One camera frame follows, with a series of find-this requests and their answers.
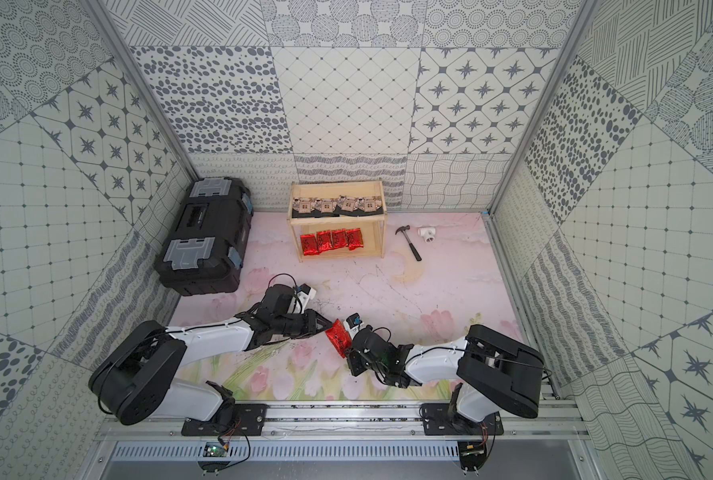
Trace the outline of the red tea bag one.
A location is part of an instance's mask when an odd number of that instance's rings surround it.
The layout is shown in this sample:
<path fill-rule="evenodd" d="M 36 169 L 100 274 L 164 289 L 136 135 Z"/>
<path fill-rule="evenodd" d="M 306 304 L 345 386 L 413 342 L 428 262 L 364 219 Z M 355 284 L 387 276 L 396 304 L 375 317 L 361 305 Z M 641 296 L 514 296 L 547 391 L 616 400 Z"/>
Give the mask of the red tea bag one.
<path fill-rule="evenodd" d="M 300 245 L 302 246 L 303 256 L 316 256 L 320 254 L 316 234 L 304 234 L 300 236 Z"/>

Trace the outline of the red tea bag three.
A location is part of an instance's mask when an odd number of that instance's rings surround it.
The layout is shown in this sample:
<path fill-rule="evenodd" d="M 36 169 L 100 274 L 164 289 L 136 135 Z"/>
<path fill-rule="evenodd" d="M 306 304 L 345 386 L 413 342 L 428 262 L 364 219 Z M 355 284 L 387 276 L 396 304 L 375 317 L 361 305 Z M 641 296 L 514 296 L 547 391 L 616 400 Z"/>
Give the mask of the red tea bag three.
<path fill-rule="evenodd" d="M 345 229 L 332 230 L 332 249 L 338 250 L 348 247 L 348 232 Z"/>

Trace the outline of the red tea bag two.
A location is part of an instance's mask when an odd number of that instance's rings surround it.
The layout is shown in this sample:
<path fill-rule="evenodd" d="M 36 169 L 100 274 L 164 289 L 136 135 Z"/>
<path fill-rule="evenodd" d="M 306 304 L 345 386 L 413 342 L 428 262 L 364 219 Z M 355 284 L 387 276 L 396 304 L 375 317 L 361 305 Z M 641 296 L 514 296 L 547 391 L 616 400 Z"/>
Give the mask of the red tea bag two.
<path fill-rule="evenodd" d="M 334 242 L 332 242 L 332 232 L 330 230 L 320 231 L 316 233 L 316 247 L 318 248 L 319 254 L 334 249 Z"/>

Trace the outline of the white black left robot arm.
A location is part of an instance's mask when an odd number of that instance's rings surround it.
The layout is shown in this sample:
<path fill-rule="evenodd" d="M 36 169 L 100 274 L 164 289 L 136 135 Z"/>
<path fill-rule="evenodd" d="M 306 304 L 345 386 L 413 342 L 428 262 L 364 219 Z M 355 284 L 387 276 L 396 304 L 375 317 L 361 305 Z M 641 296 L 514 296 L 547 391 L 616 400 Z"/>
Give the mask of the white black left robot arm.
<path fill-rule="evenodd" d="M 236 428 L 234 394 L 216 382 L 180 380 L 180 368 L 208 357 L 250 352 L 286 340 L 314 337 L 334 326 L 308 308 L 316 290 L 304 284 L 268 287 L 250 309 L 216 323 L 164 327 L 146 321 L 100 363 L 88 380 L 102 413 L 121 424 L 182 418 L 218 433 Z"/>

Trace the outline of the floral tea bag one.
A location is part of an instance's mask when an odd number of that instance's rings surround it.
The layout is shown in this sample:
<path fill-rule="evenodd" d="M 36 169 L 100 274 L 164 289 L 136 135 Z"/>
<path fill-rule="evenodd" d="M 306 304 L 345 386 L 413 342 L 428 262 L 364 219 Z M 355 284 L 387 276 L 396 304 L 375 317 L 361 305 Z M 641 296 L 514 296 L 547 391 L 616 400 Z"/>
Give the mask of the floral tea bag one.
<path fill-rule="evenodd" d="M 314 205 L 316 200 L 310 197 L 296 197 L 292 199 L 292 218 L 314 218 Z"/>

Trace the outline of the floral tea bag two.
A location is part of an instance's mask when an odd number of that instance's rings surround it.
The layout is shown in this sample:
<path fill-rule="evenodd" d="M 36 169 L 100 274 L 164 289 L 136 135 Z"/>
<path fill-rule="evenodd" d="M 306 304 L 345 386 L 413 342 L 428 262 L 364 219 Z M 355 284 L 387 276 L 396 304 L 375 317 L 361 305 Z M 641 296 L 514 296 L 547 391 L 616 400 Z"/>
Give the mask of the floral tea bag two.
<path fill-rule="evenodd" d="M 340 215 L 338 200 L 336 198 L 314 198 L 314 201 L 312 201 L 312 214 L 314 214 L 315 218 Z"/>

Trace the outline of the red tea bag four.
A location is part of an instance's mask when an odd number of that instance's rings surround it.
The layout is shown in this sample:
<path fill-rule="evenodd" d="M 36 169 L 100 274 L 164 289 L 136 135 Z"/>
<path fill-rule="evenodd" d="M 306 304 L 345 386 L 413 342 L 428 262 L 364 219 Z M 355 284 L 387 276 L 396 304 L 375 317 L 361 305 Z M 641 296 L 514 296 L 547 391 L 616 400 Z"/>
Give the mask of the red tea bag four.
<path fill-rule="evenodd" d="M 359 228 L 346 231 L 346 240 L 348 240 L 348 249 L 350 251 L 364 248 L 363 236 Z"/>

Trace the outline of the red tea bag five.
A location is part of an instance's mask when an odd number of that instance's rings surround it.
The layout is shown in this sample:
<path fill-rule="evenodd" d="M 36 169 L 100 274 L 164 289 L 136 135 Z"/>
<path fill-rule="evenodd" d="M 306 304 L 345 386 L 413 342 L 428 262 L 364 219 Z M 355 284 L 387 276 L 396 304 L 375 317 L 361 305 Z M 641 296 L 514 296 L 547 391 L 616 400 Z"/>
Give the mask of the red tea bag five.
<path fill-rule="evenodd" d="M 336 320 L 336 322 L 332 324 L 332 327 L 326 330 L 326 336 L 328 336 L 330 344 L 334 346 L 338 355 L 341 358 L 346 358 L 348 350 L 352 348 L 352 336 L 350 336 L 350 332 L 346 329 L 342 320 Z"/>

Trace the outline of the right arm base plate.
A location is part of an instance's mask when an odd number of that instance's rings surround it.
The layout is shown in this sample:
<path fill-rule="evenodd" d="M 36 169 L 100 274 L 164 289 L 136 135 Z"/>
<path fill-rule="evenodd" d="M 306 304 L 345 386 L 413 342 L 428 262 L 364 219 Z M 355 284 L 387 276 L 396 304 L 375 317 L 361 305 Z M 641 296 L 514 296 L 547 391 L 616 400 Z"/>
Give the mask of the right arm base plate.
<path fill-rule="evenodd" d="M 490 414 L 482 422 L 473 422 L 453 411 L 449 403 L 422 403 L 418 409 L 419 417 L 426 436 L 502 435 L 504 428 L 500 416 Z"/>

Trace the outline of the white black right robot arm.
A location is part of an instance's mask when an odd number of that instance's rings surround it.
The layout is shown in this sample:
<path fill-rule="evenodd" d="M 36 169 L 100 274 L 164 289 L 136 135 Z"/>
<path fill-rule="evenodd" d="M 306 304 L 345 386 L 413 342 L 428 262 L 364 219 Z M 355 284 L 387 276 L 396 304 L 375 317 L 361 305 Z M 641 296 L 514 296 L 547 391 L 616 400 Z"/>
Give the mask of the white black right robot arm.
<path fill-rule="evenodd" d="M 432 346 L 396 346 L 376 328 L 364 326 L 352 332 L 344 358 L 353 376 L 371 371 L 388 387 L 457 380 L 452 412 L 471 422 L 500 410 L 536 418 L 547 372 L 538 350 L 480 324 L 470 326 L 458 340 Z"/>

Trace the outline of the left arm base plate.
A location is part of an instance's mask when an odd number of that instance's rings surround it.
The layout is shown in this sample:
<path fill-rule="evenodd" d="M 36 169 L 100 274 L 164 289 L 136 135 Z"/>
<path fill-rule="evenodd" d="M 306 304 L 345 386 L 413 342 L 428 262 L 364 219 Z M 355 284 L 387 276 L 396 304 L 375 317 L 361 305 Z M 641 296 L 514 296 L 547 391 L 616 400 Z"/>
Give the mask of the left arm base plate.
<path fill-rule="evenodd" d="M 220 407 L 208 420 L 186 418 L 182 425 L 182 436 L 260 436 L 266 423 L 266 413 L 268 404 L 263 403 L 240 403 Z"/>

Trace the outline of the floral tea bag four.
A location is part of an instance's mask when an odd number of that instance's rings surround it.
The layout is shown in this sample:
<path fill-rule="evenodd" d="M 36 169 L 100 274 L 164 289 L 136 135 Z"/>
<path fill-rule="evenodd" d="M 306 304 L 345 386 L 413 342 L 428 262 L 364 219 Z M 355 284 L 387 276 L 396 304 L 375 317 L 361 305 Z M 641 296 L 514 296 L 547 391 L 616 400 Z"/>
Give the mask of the floral tea bag four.
<path fill-rule="evenodd" d="M 363 216 L 384 214 L 382 198 L 380 196 L 365 196 L 357 198 L 356 213 Z"/>

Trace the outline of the floral tea bag three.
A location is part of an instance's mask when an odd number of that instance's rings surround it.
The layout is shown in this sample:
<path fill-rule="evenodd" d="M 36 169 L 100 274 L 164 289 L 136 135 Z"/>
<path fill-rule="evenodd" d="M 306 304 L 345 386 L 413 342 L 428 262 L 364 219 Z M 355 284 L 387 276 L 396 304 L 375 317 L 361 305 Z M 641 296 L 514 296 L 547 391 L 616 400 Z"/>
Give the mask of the floral tea bag three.
<path fill-rule="evenodd" d="M 336 199 L 336 214 L 340 216 L 358 216 L 358 201 L 355 197 L 340 196 Z"/>

